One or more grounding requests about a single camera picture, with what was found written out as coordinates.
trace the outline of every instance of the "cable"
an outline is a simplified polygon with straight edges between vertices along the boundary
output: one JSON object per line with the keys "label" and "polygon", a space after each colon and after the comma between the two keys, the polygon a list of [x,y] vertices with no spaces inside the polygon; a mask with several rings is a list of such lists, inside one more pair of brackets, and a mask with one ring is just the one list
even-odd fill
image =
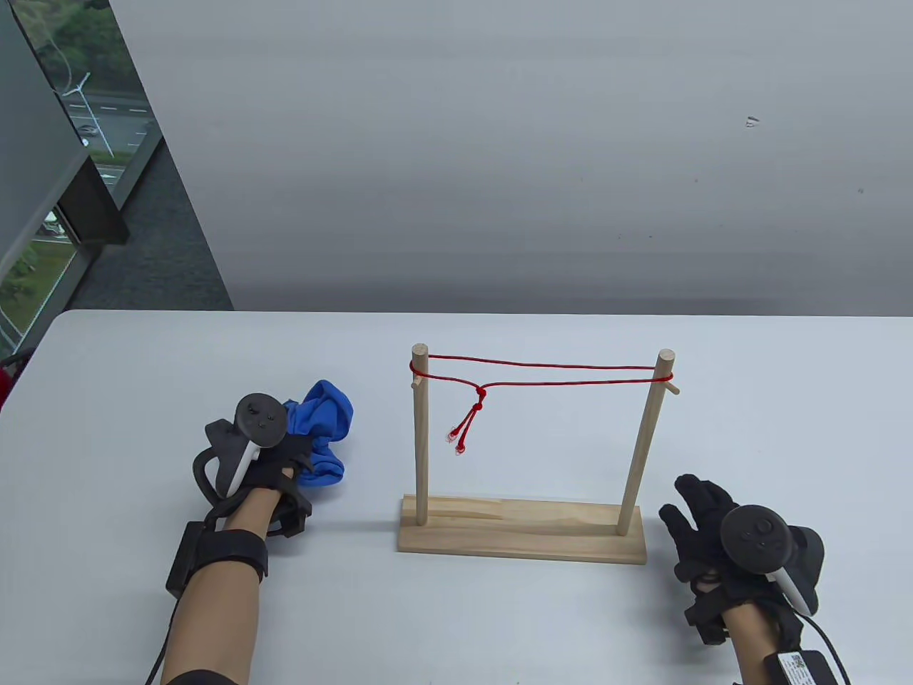
{"label": "cable", "polygon": [[840,669],[840,675],[843,677],[844,683],[846,683],[846,685],[851,685],[850,677],[848,675],[846,675],[846,669],[844,668],[844,662],[841,661],[840,657],[837,656],[837,650],[834,649],[834,644],[831,642],[831,640],[828,638],[828,636],[824,633],[821,626],[819,626],[817,623],[812,621],[811,618],[809,618],[808,616],[803,616],[798,611],[795,611],[795,609],[793,611],[795,612],[796,616],[798,616],[801,620],[805,621],[805,623],[807,623],[809,626],[813,627],[815,629],[815,632],[817,632],[818,635],[821,636],[821,639],[824,640],[824,644],[827,645],[828,650],[831,652],[831,656],[834,657],[834,663],[837,665],[837,668]]}
{"label": "cable", "polygon": [[165,631],[165,640],[162,643],[162,648],[159,650],[159,656],[155,658],[155,663],[152,665],[152,670],[149,671],[149,678],[146,679],[145,685],[152,685],[152,681],[155,680],[155,676],[158,674],[159,669],[162,667],[162,662],[165,660],[165,650],[168,649],[168,637],[171,636],[171,626],[174,622],[174,615],[177,613],[177,606],[180,601],[181,600],[179,599],[174,602],[172,617],[168,619],[168,630]]}
{"label": "cable", "polygon": [[45,23],[45,18],[41,15],[41,12],[36,11],[34,17],[41,23],[41,27],[45,29],[47,42],[50,43],[51,47],[57,51],[58,55],[60,55],[60,58],[63,60],[64,66],[67,68],[67,85],[60,90],[54,90],[53,85],[51,86],[51,89],[54,90],[57,95],[63,95],[63,93],[67,92],[69,87],[73,85],[73,68],[69,65],[69,60],[67,59],[67,56],[64,54],[63,50],[61,50],[58,47],[58,44],[55,42],[54,36],[51,33],[51,29]]}

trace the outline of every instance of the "label sticker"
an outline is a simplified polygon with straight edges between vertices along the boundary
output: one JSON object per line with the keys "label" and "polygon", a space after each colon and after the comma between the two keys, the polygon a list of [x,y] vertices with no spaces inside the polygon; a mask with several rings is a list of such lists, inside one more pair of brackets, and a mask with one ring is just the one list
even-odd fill
{"label": "label sticker", "polygon": [[778,654],[780,666],[790,685],[815,685],[812,672],[808,670],[805,659],[799,652],[785,652]]}

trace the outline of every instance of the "glass window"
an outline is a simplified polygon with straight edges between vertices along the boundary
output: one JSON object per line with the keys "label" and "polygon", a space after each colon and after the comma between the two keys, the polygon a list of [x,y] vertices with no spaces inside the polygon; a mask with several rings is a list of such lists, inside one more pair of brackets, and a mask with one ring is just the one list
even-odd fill
{"label": "glass window", "polygon": [[10,0],[82,144],[111,189],[155,127],[108,0]]}
{"label": "glass window", "polygon": [[0,283],[0,357],[26,337],[76,255],[58,212],[51,212]]}

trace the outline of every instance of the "blue cloth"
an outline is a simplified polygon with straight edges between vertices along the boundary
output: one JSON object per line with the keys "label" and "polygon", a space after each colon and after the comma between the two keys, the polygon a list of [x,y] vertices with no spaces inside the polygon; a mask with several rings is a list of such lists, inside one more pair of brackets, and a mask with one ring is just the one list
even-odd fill
{"label": "blue cloth", "polygon": [[289,433],[314,438],[310,456],[314,472],[301,471],[298,484],[302,488],[323,488],[342,480],[345,468],[330,449],[349,435],[352,424],[352,403],[330,381],[318,381],[299,404],[289,400],[284,407],[289,412]]}

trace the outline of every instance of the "white wall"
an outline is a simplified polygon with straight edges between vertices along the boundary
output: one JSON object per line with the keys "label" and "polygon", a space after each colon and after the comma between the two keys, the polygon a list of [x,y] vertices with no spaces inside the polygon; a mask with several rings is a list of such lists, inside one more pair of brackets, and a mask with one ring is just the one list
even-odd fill
{"label": "white wall", "polygon": [[913,314],[908,0],[112,5],[239,309]]}

